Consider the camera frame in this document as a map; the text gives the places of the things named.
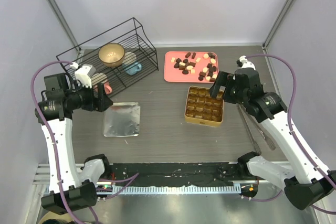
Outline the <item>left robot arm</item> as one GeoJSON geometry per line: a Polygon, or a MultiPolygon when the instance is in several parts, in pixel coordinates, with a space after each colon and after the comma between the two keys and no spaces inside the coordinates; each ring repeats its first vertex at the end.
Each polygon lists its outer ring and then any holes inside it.
{"type": "Polygon", "coordinates": [[[35,110],[47,142],[50,182],[49,195],[41,199],[44,209],[58,215],[92,207],[97,202],[96,183],[112,177],[112,168],[104,154],[85,159],[77,170],[72,146],[72,114],[76,109],[104,112],[112,106],[102,84],[98,93],[75,81],[75,88],[65,73],[44,78],[46,89],[35,110]]]}

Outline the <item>metal tongs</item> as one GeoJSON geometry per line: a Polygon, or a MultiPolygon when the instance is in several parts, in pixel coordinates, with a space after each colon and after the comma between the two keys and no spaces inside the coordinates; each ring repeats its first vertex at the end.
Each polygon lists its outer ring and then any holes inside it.
{"type": "Polygon", "coordinates": [[[253,145],[253,148],[254,148],[254,151],[261,155],[262,154],[262,151],[261,151],[261,148],[259,146],[259,144],[257,143],[257,141],[255,140],[254,138],[254,135],[253,135],[253,132],[252,132],[252,129],[249,125],[249,123],[252,123],[253,126],[255,127],[255,129],[258,131],[258,133],[260,134],[260,136],[262,137],[262,139],[265,141],[265,143],[267,144],[268,148],[271,150],[271,151],[274,151],[276,149],[276,146],[275,146],[275,143],[272,141],[272,139],[266,135],[264,133],[264,131],[261,129],[261,127],[258,125],[257,122],[255,122],[255,120],[251,117],[251,115],[249,115],[243,108],[242,105],[238,104],[236,105],[237,106],[237,110],[238,110],[238,113],[240,115],[240,118],[244,124],[244,127],[245,127],[245,130],[248,134],[248,137],[253,145]]]}

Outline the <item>gold chocolate box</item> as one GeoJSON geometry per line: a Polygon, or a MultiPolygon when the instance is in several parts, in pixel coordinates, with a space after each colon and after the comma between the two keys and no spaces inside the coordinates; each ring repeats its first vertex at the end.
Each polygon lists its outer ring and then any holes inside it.
{"type": "Polygon", "coordinates": [[[224,91],[212,98],[209,88],[190,86],[184,111],[185,122],[204,126],[219,127],[223,122],[224,91]]]}

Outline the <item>pink tray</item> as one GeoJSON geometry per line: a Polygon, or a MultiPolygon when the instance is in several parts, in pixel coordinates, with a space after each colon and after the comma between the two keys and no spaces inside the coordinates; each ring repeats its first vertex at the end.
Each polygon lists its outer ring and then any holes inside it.
{"type": "Polygon", "coordinates": [[[167,82],[213,83],[219,72],[214,52],[169,51],[164,59],[164,80],[167,82]]]}

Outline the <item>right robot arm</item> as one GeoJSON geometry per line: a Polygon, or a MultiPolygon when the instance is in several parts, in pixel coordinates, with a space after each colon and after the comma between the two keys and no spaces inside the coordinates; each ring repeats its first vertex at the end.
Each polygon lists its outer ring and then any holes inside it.
{"type": "Polygon", "coordinates": [[[249,152],[238,158],[239,177],[256,176],[269,181],[299,210],[333,192],[331,184],[335,182],[335,171],[324,165],[307,145],[288,118],[288,109],[280,96],[264,91],[255,69],[241,68],[235,73],[220,71],[209,91],[212,98],[217,97],[221,87],[225,88],[224,102],[242,105],[276,141],[291,165],[291,169],[286,169],[256,152],[249,152]]]}

